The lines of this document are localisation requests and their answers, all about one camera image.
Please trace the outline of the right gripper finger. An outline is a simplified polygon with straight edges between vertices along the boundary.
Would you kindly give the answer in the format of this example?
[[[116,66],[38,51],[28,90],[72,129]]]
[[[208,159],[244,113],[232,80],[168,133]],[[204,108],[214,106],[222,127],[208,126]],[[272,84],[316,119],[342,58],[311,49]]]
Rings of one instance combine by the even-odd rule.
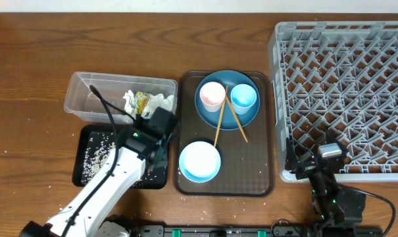
[[[286,162],[285,170],[295,172],[298,166],[298,159],[295,150],[289,138],[286,138]]]
[[[326,131],[326,144],[331,144],[331,143],[337,143],[340,146],[340,148],[342,150],[341,155],[347,154],[347,148],[336,138],[336,135],[331,130],[327,130]]]

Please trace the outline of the white rice pile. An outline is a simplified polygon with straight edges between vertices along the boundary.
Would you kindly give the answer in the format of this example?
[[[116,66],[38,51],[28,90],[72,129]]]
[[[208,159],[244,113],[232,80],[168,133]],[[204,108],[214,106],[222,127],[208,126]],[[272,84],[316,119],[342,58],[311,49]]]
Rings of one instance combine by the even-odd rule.
[[[105,164],[107,157],[114,148],[114,135],[112,132],[88,132],[88,137],[84,138],[87,144],[81,147],[80,164],[78,174],[79,178],[75,180],[78,186],[85,186]],[[150,189],[158,190],[165,186],[167,181],[167,168],[151,169],[151,166],[145,172],[141,180],[136,182],[132,189]]]

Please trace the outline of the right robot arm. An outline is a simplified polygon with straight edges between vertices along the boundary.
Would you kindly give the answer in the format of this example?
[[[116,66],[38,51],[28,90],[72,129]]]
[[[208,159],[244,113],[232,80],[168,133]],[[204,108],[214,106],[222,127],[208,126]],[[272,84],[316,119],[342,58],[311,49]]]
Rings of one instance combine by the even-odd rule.
[[[307,236],[356,236],[355,224],[362,222],[366,196],[342,188],[334,174],[344,167],[347,149],[329,130],[326,143],[310,161],[299,162],[292,142],[286,139],[286,169],[296,179],[308,179],[312,186],[313,208],[322,217]]]

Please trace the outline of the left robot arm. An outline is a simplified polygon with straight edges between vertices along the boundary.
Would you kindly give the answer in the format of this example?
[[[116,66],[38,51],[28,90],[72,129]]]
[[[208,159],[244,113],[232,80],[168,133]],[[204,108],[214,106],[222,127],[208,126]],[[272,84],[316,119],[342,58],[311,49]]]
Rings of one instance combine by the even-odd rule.
[[[29,222],[20,236],[94,236],[118,200],[163,152],[174,125],[127,126],[116,147],[82,191],[44,225]]]

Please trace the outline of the light blue bowl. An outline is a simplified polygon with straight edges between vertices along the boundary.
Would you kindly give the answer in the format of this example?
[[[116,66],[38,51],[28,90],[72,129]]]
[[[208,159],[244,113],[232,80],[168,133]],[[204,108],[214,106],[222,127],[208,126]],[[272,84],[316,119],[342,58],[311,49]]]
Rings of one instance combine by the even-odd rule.
[[[180,172],[190,181],[204,183],[219,173],[222,159],[217,148],[204,141],[192,142],[179,157]]]

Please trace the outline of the green yellow snack wrapper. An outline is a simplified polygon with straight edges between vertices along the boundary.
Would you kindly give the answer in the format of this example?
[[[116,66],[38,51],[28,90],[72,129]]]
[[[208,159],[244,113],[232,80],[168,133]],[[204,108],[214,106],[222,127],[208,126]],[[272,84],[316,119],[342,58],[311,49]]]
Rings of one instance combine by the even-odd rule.
[[[136,103],[136,114],[142,114],[144,108],[146,107],[150,99],[150,94],[145,92],[136,92],[135,103]]]

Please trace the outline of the white tissue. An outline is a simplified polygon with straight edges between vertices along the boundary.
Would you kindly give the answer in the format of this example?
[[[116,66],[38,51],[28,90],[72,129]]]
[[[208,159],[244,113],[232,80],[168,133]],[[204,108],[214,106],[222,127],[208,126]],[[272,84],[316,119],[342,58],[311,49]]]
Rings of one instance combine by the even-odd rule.
[[[141,113],[141,116],[145,119],[151,117],[158,107],[161,107],[167,111],[171,111],[173,105],[173,95],[169,95],[168,97],[165,97],[162,93],[157,95],[150,95],[149,100]]]
[[[133,117],[136,115],[137,109],[137,97],[136,94],[132,90],[128,90],[123,98],[126,100],[124,110],[132,115]]]

